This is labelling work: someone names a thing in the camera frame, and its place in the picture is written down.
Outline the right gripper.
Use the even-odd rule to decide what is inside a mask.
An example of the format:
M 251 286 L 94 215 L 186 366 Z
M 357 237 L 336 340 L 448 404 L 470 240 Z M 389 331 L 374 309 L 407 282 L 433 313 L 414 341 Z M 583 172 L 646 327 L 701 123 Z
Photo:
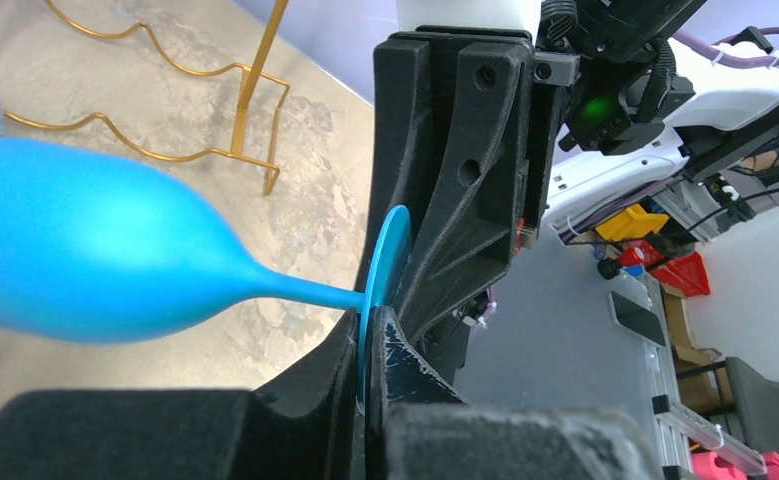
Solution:
M 365 284 L 386 213 L 406 206 L 417 235 L 395 309 L 415 342 L 509 268 L 527 170 L 533 48 L 520 39 L 469 43 L 468 33 L 536 41 L 544 3 L 395 5 L 407 32 L 392 34 L 372 54 L 372 178 L 356 284 Z M 574 54 L 537 53 L 534 81 L 572 86 L 579 64 Z

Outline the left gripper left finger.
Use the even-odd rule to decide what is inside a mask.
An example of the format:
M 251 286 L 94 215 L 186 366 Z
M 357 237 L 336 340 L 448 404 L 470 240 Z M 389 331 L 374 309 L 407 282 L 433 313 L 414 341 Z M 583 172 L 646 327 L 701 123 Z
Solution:
M 41 390 L 0 409 L 0 479 L 342 479 L 359 316 L 255 391 Z

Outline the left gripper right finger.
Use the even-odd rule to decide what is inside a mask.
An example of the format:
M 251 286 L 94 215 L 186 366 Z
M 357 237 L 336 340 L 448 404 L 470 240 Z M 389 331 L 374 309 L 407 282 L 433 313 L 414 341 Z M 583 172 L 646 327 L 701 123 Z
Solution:
M 371 309 L 369 479 L 661 479 L 636 422 L 605 409 L 469 404 L 408 343 L 392 308 Z

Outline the teal wine glass front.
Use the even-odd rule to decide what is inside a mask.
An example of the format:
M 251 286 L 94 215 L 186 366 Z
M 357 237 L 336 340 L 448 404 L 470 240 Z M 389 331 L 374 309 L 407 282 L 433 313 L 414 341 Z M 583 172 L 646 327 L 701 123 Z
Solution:
M 0 138 L 0 327 L 76 343 L 130 343 L 205 322 L 253 298 L 355 309 L 357 399 L 366 399 L 373 308 L 411 250 L 408 209 L 387 213 L 354 291 L 256 260 L 199 193 L 115 155 Z

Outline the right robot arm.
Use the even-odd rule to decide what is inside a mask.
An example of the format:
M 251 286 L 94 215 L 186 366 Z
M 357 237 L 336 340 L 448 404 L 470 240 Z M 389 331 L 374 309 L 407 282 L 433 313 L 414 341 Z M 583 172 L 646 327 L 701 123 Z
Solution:
M 707 44 L 697 1 L 400 1 L 373 52 L 368 281 L 386 214 L 412 248 L 391 304 L 411 340 L 503 277 L 543 225 L 589 226 L 779 146 L 779 53 Z

